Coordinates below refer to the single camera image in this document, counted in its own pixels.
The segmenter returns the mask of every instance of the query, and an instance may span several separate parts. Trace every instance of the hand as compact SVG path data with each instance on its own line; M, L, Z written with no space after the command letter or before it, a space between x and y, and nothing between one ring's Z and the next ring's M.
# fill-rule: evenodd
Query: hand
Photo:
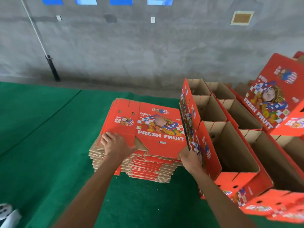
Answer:
M101 138L101 143L104 145L106 156L111 156L117 161L122 161L129 157L131 153L137 150L136 146L128 147L125 139L119 134L110 132L104 133Z
M196 152L194 152L193 150L184 150L179 152L178 155L186 170L188 170L188 172L192 175L200 171L204 172L201 160L199 159Z

